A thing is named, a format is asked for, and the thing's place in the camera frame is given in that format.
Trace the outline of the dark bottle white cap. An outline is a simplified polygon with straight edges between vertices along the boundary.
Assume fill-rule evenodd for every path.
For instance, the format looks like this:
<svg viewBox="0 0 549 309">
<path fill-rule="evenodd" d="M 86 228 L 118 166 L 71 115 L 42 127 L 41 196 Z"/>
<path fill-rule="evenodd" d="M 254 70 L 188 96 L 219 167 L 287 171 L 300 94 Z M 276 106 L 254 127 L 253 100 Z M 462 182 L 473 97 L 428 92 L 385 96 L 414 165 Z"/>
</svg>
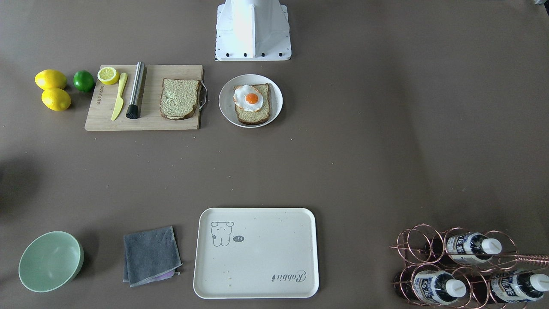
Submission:
<svg viewBox="0 0 549 309">
<path fill-rule="evenodd" d="M 446 267 L 460 267 L 484 264 L 500 254 L 502 249 L 498 239 L 469 232 L 435 237 L 425 243 L 422 253 L 427 256 L 427 261 Z"/>
</svg>

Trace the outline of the grey folded cloth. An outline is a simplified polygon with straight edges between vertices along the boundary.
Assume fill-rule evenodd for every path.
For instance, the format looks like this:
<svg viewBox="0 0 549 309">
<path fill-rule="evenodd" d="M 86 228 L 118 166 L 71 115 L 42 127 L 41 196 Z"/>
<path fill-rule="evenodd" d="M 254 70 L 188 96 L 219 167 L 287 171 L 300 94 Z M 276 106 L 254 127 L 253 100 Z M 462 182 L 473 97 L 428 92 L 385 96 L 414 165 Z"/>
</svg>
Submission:
<svg viewBox="0 0 549 309">
<path fill-rule="evenodd" d="M 122 281 L 131 287 L 165 280 L 182 266 L 173 226 L 124 235 Z"/>
</svg>

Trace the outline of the yellow lemon far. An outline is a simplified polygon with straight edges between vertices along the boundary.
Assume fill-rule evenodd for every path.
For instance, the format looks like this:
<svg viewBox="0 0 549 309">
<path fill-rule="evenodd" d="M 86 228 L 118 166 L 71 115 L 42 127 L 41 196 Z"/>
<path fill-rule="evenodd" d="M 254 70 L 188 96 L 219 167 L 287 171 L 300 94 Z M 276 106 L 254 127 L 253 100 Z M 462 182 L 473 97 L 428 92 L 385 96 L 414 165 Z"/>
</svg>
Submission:
<svg viewBox="0 0 549 309">
<path fill-rule="evenodd" d="M 53 111 L 65 111 L 71 105 L 70 95 L 59 88 L 49 88 L 42 92 L 41 100 L 46 107 Z"/>
</svg>

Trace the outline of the green ceramic bowl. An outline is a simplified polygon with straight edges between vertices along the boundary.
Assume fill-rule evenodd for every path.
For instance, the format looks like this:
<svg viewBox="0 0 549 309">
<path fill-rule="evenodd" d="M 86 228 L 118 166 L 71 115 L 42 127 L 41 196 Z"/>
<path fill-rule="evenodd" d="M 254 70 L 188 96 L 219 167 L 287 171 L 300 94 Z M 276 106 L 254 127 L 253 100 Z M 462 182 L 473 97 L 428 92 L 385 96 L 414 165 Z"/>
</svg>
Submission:
<svg viewBox="0 0 549 309">
<path fill-rule="evenodd" d="M 24 250 L 19 261 L 19 279 L 26 289 L 48 293 L 70 282 L 84 264 L 84 249 L 65 231 L 45 233 Z"/>
</svg>

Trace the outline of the white round plate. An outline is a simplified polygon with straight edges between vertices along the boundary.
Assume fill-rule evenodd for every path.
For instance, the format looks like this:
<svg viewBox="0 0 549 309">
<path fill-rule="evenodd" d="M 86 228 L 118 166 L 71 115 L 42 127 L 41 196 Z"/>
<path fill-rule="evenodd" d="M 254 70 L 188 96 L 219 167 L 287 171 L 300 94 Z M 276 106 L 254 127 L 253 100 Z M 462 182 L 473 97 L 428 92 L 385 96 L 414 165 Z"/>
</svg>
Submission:
<svg viewBox="0 0 549 309">
<path fill-rule="evenodd" d="M 224 117 L 240 127 L 271 123 L 281 112 L 283 96 L 270 79 L 255 74 L 232 78 L 223 86 L 218 105 Z"/>
</svg>

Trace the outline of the yellow plastic knife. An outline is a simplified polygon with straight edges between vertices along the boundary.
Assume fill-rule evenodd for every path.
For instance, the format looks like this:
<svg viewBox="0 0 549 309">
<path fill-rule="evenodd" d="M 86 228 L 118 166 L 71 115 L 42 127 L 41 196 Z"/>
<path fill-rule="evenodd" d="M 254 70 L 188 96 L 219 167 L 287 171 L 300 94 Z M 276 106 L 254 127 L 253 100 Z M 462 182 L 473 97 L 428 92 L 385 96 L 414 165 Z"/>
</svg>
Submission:
<svg viewBox="0 0 549 309">
<path fill-rule="evenodd" d="M 120 74 L 120 78 L 118 79 L 118 91 L 116 93 L 116 98 L 115 98 L 115 106 L 114 106 L 114 109 L 112 110 L 112 115 L 111 115 L 112 121 L 115 121 L 118 118 L 122 110 L 122 107 L 124 105 L 124 99 L 122 95 L 125 90 L 127 79 L 128 79 L 127 73 Z"/>
</svg>

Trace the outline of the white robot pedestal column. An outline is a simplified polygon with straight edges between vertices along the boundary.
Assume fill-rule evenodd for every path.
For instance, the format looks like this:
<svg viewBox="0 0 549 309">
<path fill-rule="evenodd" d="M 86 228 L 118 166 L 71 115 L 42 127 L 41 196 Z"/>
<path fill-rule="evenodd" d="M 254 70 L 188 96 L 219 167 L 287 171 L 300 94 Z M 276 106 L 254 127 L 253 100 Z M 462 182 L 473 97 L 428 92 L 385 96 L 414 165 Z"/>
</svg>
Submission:
<svg viewBox="0 0 549 309">
<path fill-rule="evenodd" d="M 287 61 L 288 8 L 278 0 L 226 0 L 217 7 L 216 61 Z"/>
</svg>

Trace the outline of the wooden cutting board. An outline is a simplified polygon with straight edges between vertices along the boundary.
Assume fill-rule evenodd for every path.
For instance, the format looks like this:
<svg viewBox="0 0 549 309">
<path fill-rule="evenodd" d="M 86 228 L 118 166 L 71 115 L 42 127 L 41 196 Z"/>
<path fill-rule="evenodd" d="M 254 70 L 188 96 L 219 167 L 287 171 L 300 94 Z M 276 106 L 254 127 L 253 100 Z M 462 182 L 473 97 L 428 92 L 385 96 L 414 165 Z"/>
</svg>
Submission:
<svg viewBox="0 0 549 309">
<path fill-rule="evenodd" d="M 160 114 L 160 98 L 164 78 L 202 80 L 202 65 L 152 65 L 146 64 L 143 84 L 139 98 L 139 118 L 131 120 L 125 114 L 131 100 L 136 64 L 112 65 L 120 73 L 127 73 L 128 79 L 123 92 L 124 106 L 115 121 L 111 120 L 112 111 L 118 93 L 118 84 L 104 85 L 96 82 L 88 116 L 84 128 L 86 131 L 133 131 L 133 130 L 196 130 L 200 124 L 200 110 L 184 120 L 171 121 Z"/>
</svg>

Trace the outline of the plain bread slice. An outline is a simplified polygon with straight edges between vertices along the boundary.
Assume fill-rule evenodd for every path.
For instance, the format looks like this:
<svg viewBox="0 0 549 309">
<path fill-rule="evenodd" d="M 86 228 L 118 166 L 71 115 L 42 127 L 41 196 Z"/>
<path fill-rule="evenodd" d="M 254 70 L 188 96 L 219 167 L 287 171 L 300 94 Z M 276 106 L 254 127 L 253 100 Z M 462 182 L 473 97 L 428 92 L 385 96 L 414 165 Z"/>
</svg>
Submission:
<svg viewBox="0 0 549 309">
<path fill-rule="evenodd" d="M 194 116 L 201 88 L 200 80 L 164 78 L 159 103 L 161 117 L 181 121 Z"/>
</svg>

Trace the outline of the yellow lemon near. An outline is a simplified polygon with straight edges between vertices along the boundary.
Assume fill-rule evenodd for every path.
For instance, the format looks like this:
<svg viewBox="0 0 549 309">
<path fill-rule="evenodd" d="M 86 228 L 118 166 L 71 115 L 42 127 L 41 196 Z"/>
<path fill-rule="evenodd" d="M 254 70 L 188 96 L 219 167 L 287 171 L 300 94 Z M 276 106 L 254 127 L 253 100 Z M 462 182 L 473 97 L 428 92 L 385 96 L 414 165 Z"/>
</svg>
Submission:
<svg viewBox="0 0 549 309">
<path fill-rule="evenodd" d="M 36 85 L 43 90 L 50 88 L 65 89 L 67 85 L 66 76 L 55 69 L 45 69 L 37 73 L 34 80 Z"/>
</svg>

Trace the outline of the fried egg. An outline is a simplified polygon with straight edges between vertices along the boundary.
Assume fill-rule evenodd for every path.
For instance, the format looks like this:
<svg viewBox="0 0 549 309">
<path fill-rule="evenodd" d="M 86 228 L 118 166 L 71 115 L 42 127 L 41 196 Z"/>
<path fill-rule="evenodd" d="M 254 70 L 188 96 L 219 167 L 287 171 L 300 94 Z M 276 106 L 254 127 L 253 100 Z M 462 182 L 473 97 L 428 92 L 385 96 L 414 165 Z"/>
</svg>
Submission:
<svg viewBox="0 0 549 309">
<path fill-rule="evenodd" d="M 251 85 L 235 86 L 233 102 L 236 112 L 258 112 L 263 107 L 263 95 Z"/>
</svg>

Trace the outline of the cream rabbit tray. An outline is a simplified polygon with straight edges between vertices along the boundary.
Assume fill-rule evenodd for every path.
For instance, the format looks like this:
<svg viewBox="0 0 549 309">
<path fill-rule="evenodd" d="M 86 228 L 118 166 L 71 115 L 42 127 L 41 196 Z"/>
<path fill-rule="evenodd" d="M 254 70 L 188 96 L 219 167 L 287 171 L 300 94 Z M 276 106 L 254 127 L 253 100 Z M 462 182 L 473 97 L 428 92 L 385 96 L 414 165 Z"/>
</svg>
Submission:
<svg viewBox="0 0 549 309">
<path fill-rule="evenodd" d="M 202 299 L 310 298 L 320 285 L 316 219 L 304 208 L 211 208 L 199 219 Z"/>
</svg>

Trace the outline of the steel muddler black tip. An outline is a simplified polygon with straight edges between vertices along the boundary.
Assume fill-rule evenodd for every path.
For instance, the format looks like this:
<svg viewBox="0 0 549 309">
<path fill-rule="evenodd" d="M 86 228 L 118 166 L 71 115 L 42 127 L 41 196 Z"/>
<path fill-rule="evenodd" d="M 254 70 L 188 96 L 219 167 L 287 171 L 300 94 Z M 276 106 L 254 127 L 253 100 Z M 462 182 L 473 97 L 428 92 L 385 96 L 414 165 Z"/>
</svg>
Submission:
<svg viewBox="0 0 549 309">
<path fill-rule="evenodd" d="M 139 118 L 139 96 L 141 92 L 141 87 L 143 83 L 143 76 L 145 73 L 146 64 L 143 61 L 139 61 L 136 65 L 135 78 L 132 85 L 132 92 L 130 96 L 130 103 L 126 110 L 126 118 L 128 119 L 137 119 Z"/>
</svg>

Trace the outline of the bread slice under egg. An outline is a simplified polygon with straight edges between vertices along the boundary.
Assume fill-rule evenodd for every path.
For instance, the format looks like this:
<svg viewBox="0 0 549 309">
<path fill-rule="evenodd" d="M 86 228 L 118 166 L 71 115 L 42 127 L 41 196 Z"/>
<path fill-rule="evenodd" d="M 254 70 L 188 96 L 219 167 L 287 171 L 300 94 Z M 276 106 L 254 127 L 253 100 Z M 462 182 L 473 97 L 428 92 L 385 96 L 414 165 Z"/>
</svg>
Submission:
<svg viewBox="0 0 549 309">
<path fill-rule="evenodd" d="M 259 90 L 259 92 L 261 92 L 261 94 L 263 95 L 263 107 L 258 112 L 236 112 L 234 104 L 234 110 L 238 121 L 247 125 L 265 123 L 266 121 L 268 121 L 271 111 L 271 104 L 269 100 L 269 84 L 256 84 L 252 86 L 257 88 L 257 90 Z"/>
</svg>

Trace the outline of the yellow lemon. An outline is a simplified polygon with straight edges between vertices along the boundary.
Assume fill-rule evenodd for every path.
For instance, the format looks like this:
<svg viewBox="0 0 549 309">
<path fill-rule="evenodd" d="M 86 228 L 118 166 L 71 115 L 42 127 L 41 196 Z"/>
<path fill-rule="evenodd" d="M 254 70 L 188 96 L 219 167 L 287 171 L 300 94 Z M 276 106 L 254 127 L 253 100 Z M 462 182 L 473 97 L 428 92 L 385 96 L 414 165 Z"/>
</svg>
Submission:
<svg viewBox="0 0 549 309">
<path fill-rule="evenodd" d="M 49 88 L 42 92 L 41 100 L 46 107 L 53 111 L 65 111 L 71 105 L 70 95 L 59 88 Z"/>
<path fill-rule="evenodd" d="M 37 73 L 34 80 L 36 85 L 43 90 L 50 88 L 65 89 L 67 85 L 66 76 L 55 69 L 45 69 Z"/>
</svg>

